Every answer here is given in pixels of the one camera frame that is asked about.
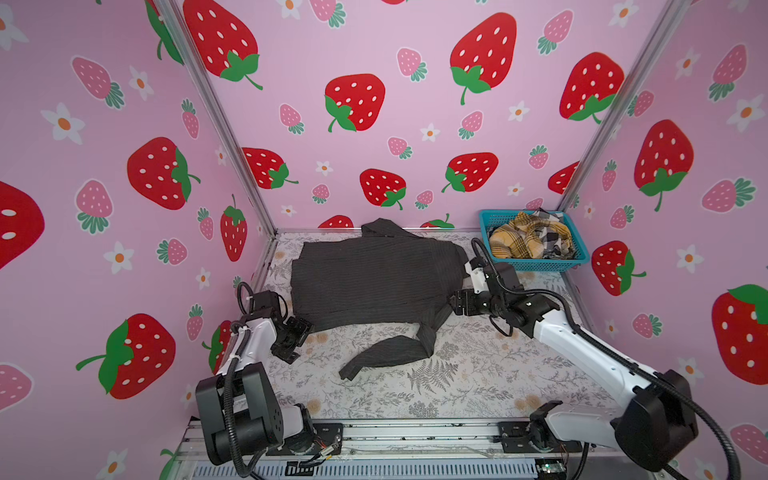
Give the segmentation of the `dark grey pinstripe shirt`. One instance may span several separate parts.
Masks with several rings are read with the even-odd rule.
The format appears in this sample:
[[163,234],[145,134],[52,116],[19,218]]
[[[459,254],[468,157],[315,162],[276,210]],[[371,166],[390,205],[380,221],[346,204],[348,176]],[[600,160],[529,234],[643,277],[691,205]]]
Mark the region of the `dark grey pinstripe shirt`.
[[337,242],[310,242],[292,263],[293,312],[321,332],[342,326],[415,324],[415,337],[379,341],[339,372],[354,379],[366,368],[406,365],[430,358],[438,330],[453,310],[469,258],[459,245],[410,233],[386,219]]

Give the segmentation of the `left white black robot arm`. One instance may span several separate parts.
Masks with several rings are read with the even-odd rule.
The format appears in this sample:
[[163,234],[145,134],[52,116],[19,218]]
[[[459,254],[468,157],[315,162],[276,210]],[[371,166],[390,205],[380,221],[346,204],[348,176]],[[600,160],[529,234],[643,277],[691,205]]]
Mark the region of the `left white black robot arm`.
[[312,324],[290,316],[274,291],[256,293],[241,282],[236,296],[241,317],[220,329],[229,338],[212,350],[213,375],[197,384],[195,398],[209,461],[230,462],[246,477],[270,450],[302,455],[315,444],[307,407],[282,407],[267,374],[270,359],[291,364],[299,358],[296,349]]

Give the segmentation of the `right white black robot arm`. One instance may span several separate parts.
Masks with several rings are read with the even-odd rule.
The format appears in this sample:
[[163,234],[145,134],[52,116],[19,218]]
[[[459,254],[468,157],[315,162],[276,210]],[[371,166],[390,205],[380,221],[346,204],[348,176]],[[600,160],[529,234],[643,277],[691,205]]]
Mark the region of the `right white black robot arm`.
[[614,408],[566,405],[560,400],[529,417],[527,437],[543,451],[580,442],[621,451],[637,466],[663,470],[698,436],[687,381],[674,371],[659,373],[622,356],[577,325],[564,300],[550,291],[512,290],[502,274],[475,258],[465,265],[472,285],[450,298],[455,314],[503,320],[557,351],[615,401]]

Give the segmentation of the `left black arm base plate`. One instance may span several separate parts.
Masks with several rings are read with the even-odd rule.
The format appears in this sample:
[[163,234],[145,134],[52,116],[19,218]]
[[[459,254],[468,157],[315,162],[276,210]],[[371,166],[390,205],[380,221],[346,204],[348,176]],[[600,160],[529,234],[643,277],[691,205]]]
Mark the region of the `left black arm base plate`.
[[332,448],[331,455],[341,452],[344,424],[338,422],[315,423],[308,433],[299,433],[289,437],[282,446],[267,451],[268,457],[278,456],[313,456]]

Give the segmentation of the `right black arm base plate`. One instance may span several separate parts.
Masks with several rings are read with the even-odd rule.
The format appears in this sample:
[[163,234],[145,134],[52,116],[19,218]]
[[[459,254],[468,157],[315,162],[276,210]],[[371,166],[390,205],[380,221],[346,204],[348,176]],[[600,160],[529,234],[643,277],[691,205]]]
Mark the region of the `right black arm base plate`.
[[583,444],[578,441],[558,440],[545,422],[546,416],[557,406],[560,400],[549,401],[535,410],[527,419],[507,420],[497,424],[499,435],[496,437],[504,453],[581,453]]

